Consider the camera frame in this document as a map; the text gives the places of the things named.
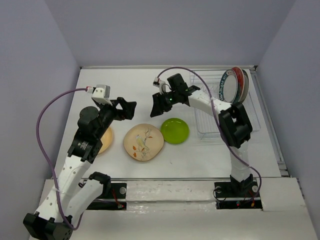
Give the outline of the beige plate with bird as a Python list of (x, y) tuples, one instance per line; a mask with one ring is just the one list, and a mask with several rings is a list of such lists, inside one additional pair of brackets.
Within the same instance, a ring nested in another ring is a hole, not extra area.
[(147, 123), (132, 127), (123, 139), (125, 151), (139, 162), (153, 159), (164, 146), (164, 137), (160, 130)]

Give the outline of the large green rimmed lettered plate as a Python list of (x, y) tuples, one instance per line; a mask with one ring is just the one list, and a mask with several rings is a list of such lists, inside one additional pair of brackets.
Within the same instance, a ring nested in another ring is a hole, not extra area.
[(232, 103), (237, 96), (238, 80), (232, 69), (224, 72), (219, 82), (218, 96), (221, 101)]

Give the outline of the red plate with teal flower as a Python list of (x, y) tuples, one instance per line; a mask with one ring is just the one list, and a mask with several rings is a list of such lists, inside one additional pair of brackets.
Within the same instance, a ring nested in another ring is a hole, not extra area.
[(245, 77), (244, 77), (243, 70), (240, 67), (235, 66), (232, 68), (232, 70), (234, 71), (237, 79), (237, 92), (236, 92), (234, 103), (238, 103), (241, 101), (241, 97), (243, 96), (243, 93), (244, 93)]

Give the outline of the small green red rimmed plate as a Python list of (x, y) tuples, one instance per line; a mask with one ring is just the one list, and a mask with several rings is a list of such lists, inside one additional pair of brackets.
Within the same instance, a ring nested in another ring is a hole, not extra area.
[(249, 88), (250, 88), (250, 82), (249, 82), (249, 76), (245, 70), (242, 70), (243, 76), (244, 76), (244, 85), (243, 85), (243, 93), (240, 98), (240, 102), (243, 103), (248, 95)]

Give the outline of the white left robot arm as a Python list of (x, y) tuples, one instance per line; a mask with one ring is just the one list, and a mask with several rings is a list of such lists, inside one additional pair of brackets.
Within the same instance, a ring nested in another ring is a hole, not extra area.
[(54, 185), (37, 208), (28, 213), (23, 224), (38, 240), (68, 240), (80, 224), (83, 212), (97, 198), (110, 194), (111, 178), (94, 172), (80, 188), (80, 180), (91, 167), (100, 149), (101, 138), (114, 120), (131, 120), (137, 103), (122, 97), (107, 103), (83, 108), (79, 113), (78, 129), (67, 152), (64, 165)]

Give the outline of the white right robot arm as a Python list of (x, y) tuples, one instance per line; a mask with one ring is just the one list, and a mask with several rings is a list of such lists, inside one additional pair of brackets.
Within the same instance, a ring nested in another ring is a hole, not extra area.
[(159, 77), (154, 79), (153, 86), (157, 87), (159, 92), (152, 96), (150, 117), (169, 112), (173, 105), (178, 103), (214, 117), (220, 136), (230, 152), (231, 173), (228, 189), (236, 197), (249, 191), (253, 183), (253, 174), (248, 158), (248, 141), (253, 128), (243, 104), (227, 103), (195, 85), (188, 86), (179, 73), (169, 77), (167, 84), (170, 91), (166, 91), (166, 82)]

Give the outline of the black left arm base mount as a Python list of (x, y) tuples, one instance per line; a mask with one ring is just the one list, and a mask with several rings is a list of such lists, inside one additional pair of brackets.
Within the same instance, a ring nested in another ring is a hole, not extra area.
[(88, 207), (90, 211), (125, 211), (127, 183), (112, 182), (109, 192), (103, 192)]

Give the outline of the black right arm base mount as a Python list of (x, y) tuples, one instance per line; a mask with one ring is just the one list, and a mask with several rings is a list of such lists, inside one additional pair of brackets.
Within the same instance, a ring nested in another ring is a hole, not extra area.
[(214, 190), (212, 191), (212, 194), (216, 201), (216, 208), (218, 210), (262, 210), (263, 206), (260, 194), (255, 196), (257, 190), (258, 183), (256, 181), (254, 181), (246, 190), (238, 193), (235, 193), (231, 188), (231, 182), (219, 181), (214, 183)]

